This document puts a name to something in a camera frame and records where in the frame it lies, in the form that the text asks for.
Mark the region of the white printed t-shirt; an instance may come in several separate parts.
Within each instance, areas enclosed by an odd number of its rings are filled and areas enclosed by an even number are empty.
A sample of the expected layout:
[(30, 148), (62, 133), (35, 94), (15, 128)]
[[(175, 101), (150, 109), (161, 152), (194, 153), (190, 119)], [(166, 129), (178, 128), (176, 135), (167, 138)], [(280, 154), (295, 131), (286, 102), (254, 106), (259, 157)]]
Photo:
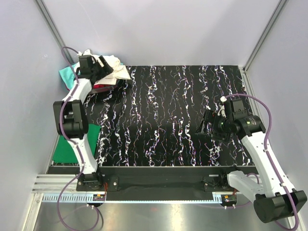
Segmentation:
[(127, 67), (114, 55), (93, 54), (91, 49), (78, 53), (74, 67), (78, 77), (89, 78), (94, 88), (114, 86), (119, 80), (130, 80)]

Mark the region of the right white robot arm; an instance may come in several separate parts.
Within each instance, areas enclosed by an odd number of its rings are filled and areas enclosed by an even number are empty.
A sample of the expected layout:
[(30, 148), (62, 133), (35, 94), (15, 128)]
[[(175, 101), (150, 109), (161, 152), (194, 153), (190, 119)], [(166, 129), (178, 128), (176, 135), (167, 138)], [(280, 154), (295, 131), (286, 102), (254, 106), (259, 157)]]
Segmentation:
[(222, 190), (234, 188), (241, 192), (253, 203), (255, 213), (264, 223), (288, 217), (298, 219), (308, 197), (295, 188), (282, 170), (268, 141), (269, 129), (260, 117), (249, 115), (241, 99), (221, 101), (218, 112), (205, 110), (196, 133), (217, 141), (229, 141), (231, 135), (236, 135), (252, 157), (262, 183), (237, 169), (223, 172), (215, 182)]

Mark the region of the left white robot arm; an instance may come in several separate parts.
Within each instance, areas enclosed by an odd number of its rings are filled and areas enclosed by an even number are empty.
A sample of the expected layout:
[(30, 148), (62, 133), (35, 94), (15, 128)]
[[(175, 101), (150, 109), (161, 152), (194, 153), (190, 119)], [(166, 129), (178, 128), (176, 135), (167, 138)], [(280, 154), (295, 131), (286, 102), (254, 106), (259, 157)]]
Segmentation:
[(77, 190), (97, 191), (103, 187), (104, 179), (89, 145), (89, 123), (83, 103), (94, 84), (111, 74), (113, 68), (101, 55), (83, 54), (79, 57), (79, 67), (72, 71), (76, 75), (72, 89), (61, 101), (53, 103), (56, 129), (77, 158), (80, 168)]

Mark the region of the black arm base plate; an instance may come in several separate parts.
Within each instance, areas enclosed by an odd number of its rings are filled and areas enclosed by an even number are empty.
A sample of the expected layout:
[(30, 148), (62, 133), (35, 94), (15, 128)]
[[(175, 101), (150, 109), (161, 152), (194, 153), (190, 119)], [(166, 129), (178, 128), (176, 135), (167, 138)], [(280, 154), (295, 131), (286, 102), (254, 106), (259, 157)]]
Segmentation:
[(108, 201), (205, 201), (221, 191), (222, 173), (256, 173), (255, 167), (101, 167)]

